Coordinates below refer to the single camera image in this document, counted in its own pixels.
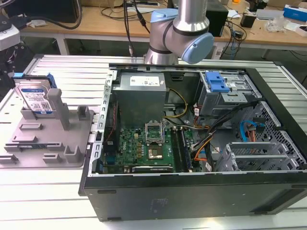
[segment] small white device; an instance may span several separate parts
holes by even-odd
[[[19,43],[20,31],[14,25],[12,25],[10,29],[0,32],[0,51],[15,46]]]

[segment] aluminum extrusion table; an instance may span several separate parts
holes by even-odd
[[[52,73],[69,108],[86,104],[99,111],[109,63],[142,63],[141,58],[43,56],[27,74]],[[273,62],[204,60],[203,66],[256,68],[298,124],[307,133],[307,91],[282,66]],[[22,100],[9,91],[0,103],[0,151],[15,130]],[[91,131],[95,131],[97,114]],[[90,134],[88,148],[93,142]],[[81,168],[0,170],[0,229],[178,230],[178,229],[307,229],[307,198],[275,216],[167,219],[101,223],[87,197],[78,195]]]

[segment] desk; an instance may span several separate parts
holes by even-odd
[[[243,0],[240,4],[234,4],[231,1],[229,1],[228,4],[230,8],[239,13],[242,13],[248,5],[249,4]],[[276,10],[275,7],[268,7],[268,9]],[[112,14],[112,16],[122,16],[122,13]],[[150,13],[145,14],[145,20],[150,21],[150,16]],[[241,19],[233,19],[232,21],[239,24],[240,20]],[[241,47],[307,51],[307,38],[301,37],[292,31],[286,31],[286,33],[270,33],[265,30],[264,24],[264,21],[256,20],[251,29],[246,28],[248,36],[241,44]],[[82,23],[75,30],[66,30],[48,23],[47,26],[43,27],[28,27],[23,29],[21,35],[55,38],[62,55],[69,54],[65,40],[68,38],[127,41],[124,23],[102,16],[98,7],[83,7]],[[149,34],[139,21],[130,22],[130,35],[132,41],[149,42]],[[213,59],[220,58],[222,50],[227,45],[229,39],[230,32],[225,28],[222,36],[215,38]]]
[[[51,72],[70,109],[85,104],[94,110],[95,131],[109,63],[142,63],[142,58],[57,56],[35,58],[25,74]],[[298,124],[307,132],[307,91],[273,62],[205,60],[204,67],[256,68]],[[0,152],[21,118],[22,100],[11,90],[0,103]],[[93,143],[90,134],[88,143]],[[78,196],[81,168],[1,169],[0,229],[12,230],[255,230],[306,229],[307,198],[274,216],[114,221],[101,223],[87,197]]]

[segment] metal table leg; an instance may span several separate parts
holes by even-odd
[[[215,43],[211,59],[219,60],[221,58],[225,43]]]
[[[65,39],[65,36],[63,34],[59,34],[56,36],[56,40],[57,40],[59,51],[61,55],[69,55],[69,49],[67,46],[67,41]]]
[[[270,52],[270,49],[266,49],[266,50],[263,52],[263,54],[262,54],[261,57],[262,57],[263,59],[267,59],[269,52]]]

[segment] green motherboard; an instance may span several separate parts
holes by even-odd
[[[117,154],[106,157],[108,173],[125,173],[134,166],[169,167],[173,172],[183,172],[183,164],[186,172],[190,168],[189,150],[194,143],[192,131],[165,128],[163,136],[163,145],[154,142],[147,145],[145,128],[122,128]],[[160,138],[160,130],[148,129],[147,137]]]

